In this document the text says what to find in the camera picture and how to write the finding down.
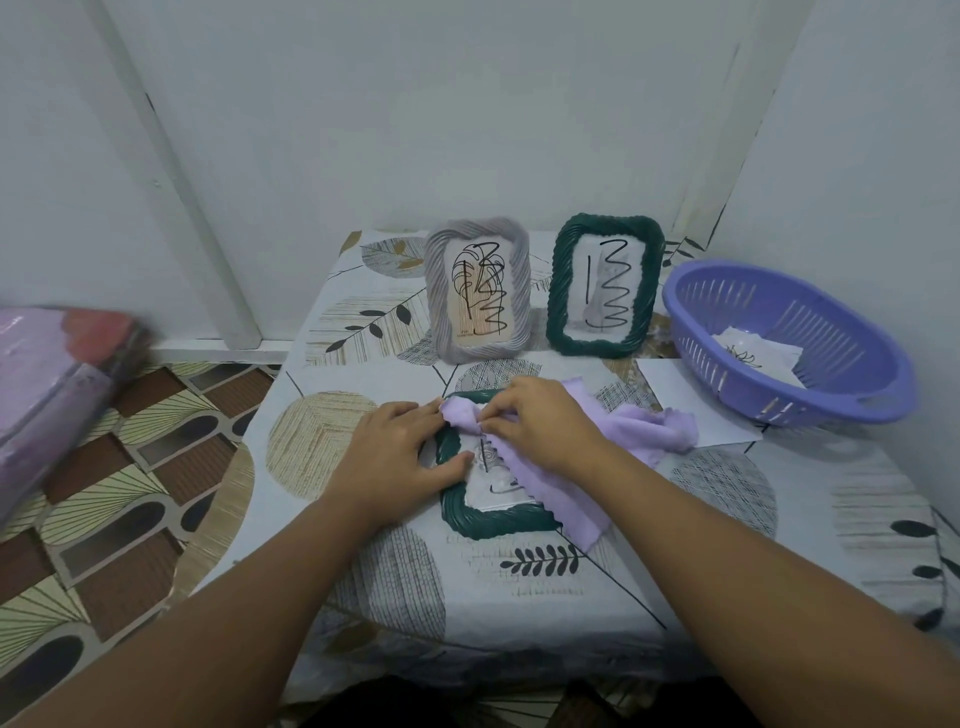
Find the white paper sheet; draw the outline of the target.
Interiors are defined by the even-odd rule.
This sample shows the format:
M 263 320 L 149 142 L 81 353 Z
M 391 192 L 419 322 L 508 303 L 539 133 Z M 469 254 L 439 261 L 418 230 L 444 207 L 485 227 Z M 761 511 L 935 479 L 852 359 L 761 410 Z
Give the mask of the white paper sheet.
M 693 415 L 698 430 L 697 448 L 749 447 L 762 441 L 762 426 L 726 407 L 681 359 L 637 358 L 635 363 L 663 409 Z

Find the person's left hand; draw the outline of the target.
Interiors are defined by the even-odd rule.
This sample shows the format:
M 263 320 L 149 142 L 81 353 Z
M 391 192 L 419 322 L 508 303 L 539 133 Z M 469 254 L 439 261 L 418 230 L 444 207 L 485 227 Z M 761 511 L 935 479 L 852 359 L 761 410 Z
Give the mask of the person's left hand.
M 447 424 L 441 403 L 388 402 L 364 415 L 318 503 L 374 531 L 401 522 L 436 496 L 415 496 L 411 481 L 418 465 L 426 467 L 422 447 Z

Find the leaf print tablecloth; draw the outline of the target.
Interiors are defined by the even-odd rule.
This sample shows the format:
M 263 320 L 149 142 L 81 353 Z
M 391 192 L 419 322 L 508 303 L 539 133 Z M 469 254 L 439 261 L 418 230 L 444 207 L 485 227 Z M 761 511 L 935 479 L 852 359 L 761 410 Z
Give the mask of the leaf print tablecloth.
M 325 490 L 359 419 L 392 400 L 499 389 L 516 375 L 581 379 L 606 411 L 661 406 L 638 358 L 680 359 L 658 302 L 637 354 L 567 357 L 546 340 L 555 232 L 530 234 L 533 333 L 515 358 L 450 365 L 429 331 L 426 232 L 354 232 L 174 573 L 172 599 L 225 574 Z M 749 446 L 667 454 L 683 490 L 848 580 L 960 651 L 960 523 L 949 521 L 869 435 L 769 423 Z M 474 451 L 466 505 L 532 504 L 493 449 Z M 614 527 L 588 551 L 563 528 L 473 540 L 439 498 L 357 555 L 320 610 L 286 685 L 305 703 L 396 674 L 438 688 L 578 677 L 705 673 L 663 595 Z

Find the person's right hand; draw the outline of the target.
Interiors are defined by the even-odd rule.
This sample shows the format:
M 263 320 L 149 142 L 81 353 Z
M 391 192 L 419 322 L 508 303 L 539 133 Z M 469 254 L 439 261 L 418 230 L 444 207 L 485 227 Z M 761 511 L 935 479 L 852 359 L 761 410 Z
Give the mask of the person's right hand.
M 534 455 L 522 455 L 548 473 L 579 486 L 608 455 L 612 444 L 558 380 L 515 377 L 477 417 L 530 418 L 534 422 Z

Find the grey woven picture frame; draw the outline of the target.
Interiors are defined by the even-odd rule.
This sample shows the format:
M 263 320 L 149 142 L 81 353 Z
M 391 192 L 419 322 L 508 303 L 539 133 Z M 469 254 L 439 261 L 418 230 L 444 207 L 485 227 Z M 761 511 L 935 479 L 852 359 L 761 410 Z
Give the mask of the grey woven picture frame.
M 432 230 L 424 271 L 438 357 L 511 358 L 531 335 L 529 234 L 509 217 L 457 219 Z

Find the white printed paper card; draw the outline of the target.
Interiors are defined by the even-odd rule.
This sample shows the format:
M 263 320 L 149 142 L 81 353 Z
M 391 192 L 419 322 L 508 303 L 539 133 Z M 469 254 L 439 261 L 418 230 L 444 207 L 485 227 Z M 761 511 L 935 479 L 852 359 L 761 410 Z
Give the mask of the white printed paper card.
M 781 383 L 806 388 L 794 371 L 804 352 L 802 347 L 772 341 L 733 326 L 714 334 L 713 340 L 751 370 Z

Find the lilac cleaning cloth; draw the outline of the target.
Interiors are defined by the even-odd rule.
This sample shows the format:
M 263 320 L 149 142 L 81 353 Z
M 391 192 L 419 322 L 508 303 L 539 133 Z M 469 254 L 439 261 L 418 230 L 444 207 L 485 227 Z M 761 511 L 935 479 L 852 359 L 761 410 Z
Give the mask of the lilac cleaning cloth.
M 560 383 L 612 448 L 629 454 L 645 466 L 654 468 L 666 454 L 684 454 L 697 444 L 698 429 L 691 414 L 674 409 L 653 412 L 631 403 L 607 411 L 582 379 Z M 536 466 L 485 434 L 477 421 L 483 408 L 454 395 L 444 401 L 439 411 L 445 422 L 460 434 L 485 439 L 525 495 L 552 513 L 576 549 L 589 551 L 608 529 L 610 517 L 583 486 Z

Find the pink plastic wrapped bundle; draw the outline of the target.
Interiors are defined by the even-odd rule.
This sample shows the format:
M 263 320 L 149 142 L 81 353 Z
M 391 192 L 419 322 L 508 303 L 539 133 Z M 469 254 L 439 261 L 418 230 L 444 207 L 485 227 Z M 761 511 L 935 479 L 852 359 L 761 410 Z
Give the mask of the pink plastic wrapped bundle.
M 152 341 L 118 311 L 0 307 L 0 531 L 90 432 Z

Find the purple plastic basket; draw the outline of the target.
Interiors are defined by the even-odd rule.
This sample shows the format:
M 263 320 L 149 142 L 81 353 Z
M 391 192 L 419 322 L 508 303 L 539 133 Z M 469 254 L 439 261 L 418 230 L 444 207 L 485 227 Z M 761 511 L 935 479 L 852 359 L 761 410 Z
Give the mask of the purple plastic basket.
M 780 428 L 898 422 L 918 405 L 914 370 L 880 327 L 816 286 L 761 266 L 690 261 L 669 275 L 662 300 L 681 361 L 736 413 Z M 717 340 L 726 329 L 800 349 L 798 385 L 762 372 Z

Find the person's right forearm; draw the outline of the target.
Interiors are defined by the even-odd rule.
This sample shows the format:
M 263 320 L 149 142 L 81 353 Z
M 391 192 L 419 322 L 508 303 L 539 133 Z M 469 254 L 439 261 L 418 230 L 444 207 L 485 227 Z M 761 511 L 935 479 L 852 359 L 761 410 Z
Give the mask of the person's right forearm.
M 960 661 L 933 637 L 604 439 L 563 455 L 766 728 L 960 728 Z

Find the person's left forearm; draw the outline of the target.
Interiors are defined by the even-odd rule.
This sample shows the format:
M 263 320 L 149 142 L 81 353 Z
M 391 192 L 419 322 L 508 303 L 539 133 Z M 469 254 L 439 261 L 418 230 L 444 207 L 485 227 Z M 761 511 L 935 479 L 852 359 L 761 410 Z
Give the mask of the person's left forearm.
M 412 507 L 327 493 L 7 728 L 266 728 L 332 586 Z

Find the person's dark clothing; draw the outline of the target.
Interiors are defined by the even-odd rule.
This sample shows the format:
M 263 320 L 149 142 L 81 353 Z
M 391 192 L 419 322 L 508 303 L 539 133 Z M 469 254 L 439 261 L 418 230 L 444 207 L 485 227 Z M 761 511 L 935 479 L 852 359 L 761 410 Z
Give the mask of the person's dark clothing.
M 298 728 L 763 728 L 719 677 L 654 685 L 623 714 L 586 681 L 562 692 L 512 689 L 456 695 L 390 676 L 354 685 Z

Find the green woven picture frame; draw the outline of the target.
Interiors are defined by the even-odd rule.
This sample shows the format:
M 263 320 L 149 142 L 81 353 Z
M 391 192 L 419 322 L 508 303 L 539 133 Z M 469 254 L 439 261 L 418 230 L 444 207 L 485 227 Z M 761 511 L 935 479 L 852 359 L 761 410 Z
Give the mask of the green woven picture frame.
M 500 389 L 462 391 L 450 394 L 463 397 L 476 405 L 486 405 Z M 441 428 L 434 438 L 436 465 L 445 464 L 461 452 L 461 436 L 449 424 Z M 472 540 L 487 540 L 523 532 L 546 532 L 558 530 L 561 524 L 543 504 L 532 502 L 513 505 L 501 511 L 482 512 L 466 503 L 467 485 L 461 480 L 441 491 L 439 499 L 441 517 L 450 528 L 462 537 Z
M 546 337 L 566 357 L 631 358 L 654 314 L 666 237 L 652 218 L 578 213 L 553 251 Z

